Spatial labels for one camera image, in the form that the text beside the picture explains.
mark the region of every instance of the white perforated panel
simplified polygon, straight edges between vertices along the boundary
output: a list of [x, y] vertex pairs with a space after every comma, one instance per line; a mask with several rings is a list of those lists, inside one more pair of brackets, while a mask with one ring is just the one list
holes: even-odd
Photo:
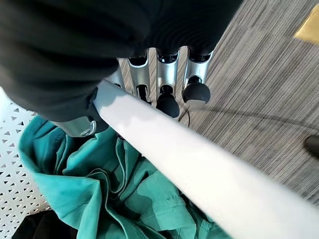
[[0, 239], [11, 238], [25, 216], [49, 209], [23, 167], [17, 148], [23, 130], [34, 116], [34, 112], [12, 102], [1, 111]]

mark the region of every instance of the striped carpet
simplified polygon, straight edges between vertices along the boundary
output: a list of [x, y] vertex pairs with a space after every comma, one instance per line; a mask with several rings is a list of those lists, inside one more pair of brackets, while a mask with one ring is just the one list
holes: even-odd
[[[190, 127], [319, 206], [319, 160], [303, 149], [307, 136], [319, 134], [319, 46], [293, 38], [317, 3], [244, 1], [214, 51], [211, 100], [190, 112]], [[183, 48], [180, 106], [185, 60]], [[130, 89], [128, 64], [122, 60], [121, 66]], [[153, 49], [150, 73], [154, 100]], [[181, 121], [188, 124], [183, 111]]]

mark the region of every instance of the black fabric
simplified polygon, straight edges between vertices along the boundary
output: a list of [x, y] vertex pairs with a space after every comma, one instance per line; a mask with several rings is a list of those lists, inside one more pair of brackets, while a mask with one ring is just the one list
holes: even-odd
[[88, 114], [102, 78], [150, 47], [212, 50], [242, 0], [1, 0], [0, 85], [53, 121]]
[[24, 218], [12, 239], [76, 239], [77, 230], [59, 220], [53, 211]]

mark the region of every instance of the white pole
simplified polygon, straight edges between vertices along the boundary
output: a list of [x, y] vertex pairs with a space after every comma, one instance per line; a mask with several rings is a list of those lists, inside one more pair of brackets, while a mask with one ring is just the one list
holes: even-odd
[[319, 238], [319, 212], [201, 135], [103, 81], [100, 116], [235, 239]]

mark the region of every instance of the teal fabric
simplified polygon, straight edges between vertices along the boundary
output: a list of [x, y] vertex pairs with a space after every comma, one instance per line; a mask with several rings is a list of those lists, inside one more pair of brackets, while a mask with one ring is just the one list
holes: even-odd
[[19, 148], [40, 191], [79, 239], [229, 238], [111, 128], [84, 140], [36, 117]]

